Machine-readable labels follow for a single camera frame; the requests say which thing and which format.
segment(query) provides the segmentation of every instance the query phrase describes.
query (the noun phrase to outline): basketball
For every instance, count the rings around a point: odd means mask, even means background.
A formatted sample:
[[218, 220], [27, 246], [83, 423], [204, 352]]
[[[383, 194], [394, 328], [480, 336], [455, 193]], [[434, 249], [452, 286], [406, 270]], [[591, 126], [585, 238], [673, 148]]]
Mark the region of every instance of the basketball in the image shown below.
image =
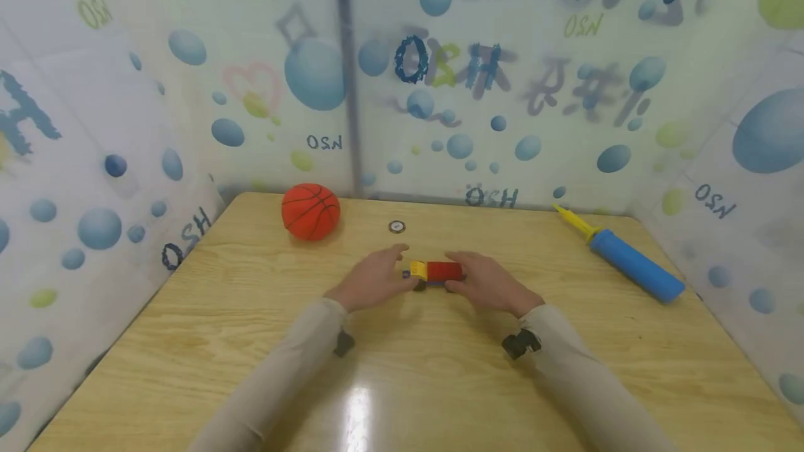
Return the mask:
[[317, 183], [300, 183], [282, 198], [282, 221], [288, 232], [298, 239], [323, 239], [338, 225], [340, 217], [338, 198]]

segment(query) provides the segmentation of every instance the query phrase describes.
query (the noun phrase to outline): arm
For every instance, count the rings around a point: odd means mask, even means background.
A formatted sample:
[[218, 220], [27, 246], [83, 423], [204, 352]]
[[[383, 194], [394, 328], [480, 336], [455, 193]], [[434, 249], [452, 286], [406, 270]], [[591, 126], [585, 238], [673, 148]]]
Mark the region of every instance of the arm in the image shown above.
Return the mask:
[[373, 308], [416, 285], [394, 276], [407, 245], [364, 258], [342, 282], [308, 306], [284, 339], [240, 383], [195, 437], [188, 452], [259, 450], [285, 404], [332, 355], [349, 313]]
[[558, 309], [490, 257], [455, 252], [447, 256], [466, 268], [466, 282], [446, 287], [478, 306], [506, 310], [533, 332], [541, 349], [533, 355], [536, 370], [578, 418], [601, 452], [672, 452], [672, 443], [650, 414], [617, 377], [594, 357]]

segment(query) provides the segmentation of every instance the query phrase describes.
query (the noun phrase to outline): small round disc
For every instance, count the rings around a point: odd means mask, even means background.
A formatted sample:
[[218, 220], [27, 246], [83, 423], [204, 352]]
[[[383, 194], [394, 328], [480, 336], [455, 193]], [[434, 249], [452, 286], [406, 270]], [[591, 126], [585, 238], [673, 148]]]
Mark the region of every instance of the small round disc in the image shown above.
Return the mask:
[[404, 232], [404, 223], [402, 220], [394, 220], [392, 223], [388, 224], [388, 230], [390, 230], [393, 234], [400, 234]]

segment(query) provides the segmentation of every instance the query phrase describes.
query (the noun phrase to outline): wooden table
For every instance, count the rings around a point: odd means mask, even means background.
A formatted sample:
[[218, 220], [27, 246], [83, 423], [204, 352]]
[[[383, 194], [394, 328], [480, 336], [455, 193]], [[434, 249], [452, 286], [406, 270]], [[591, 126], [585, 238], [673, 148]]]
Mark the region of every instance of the wooden table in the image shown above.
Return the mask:
[[[281, 196], [234, 200], [33, 452], [184, 451], [302, 308], [395, 242], [497, 258], [564, 311], [681, 451], [802, 451], [804, 435], [688, 289], [662, 306], [554, 213], [343, 199], [336, 234], [291, 239]], [[588, 216], [662, 266], [638, 221]], [[402, 234], [388, 223], [402, 220]], [[292, 401], [270, 451], [592, 451], [549, 390], [499, 342], [515, 330], [442, 289], [350, 318], [357, 341]]]

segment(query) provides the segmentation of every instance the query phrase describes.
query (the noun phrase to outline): beige sleeve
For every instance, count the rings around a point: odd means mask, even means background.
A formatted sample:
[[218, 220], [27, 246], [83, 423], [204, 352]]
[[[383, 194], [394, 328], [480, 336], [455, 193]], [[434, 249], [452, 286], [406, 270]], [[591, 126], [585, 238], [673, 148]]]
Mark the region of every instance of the beige sleeve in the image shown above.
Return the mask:
[[519, 323], [541, 341], [541, 350], [529, 355], [536, 370], [549, 381], [601, 452], [676, 450], [558, 309], [550, 305], [533, 308]]
[[346, 318], [347, 311], [334, 300], [318, 299], [309, 305], [187, 451], [259, 451], [284, 404], [333, 356]]

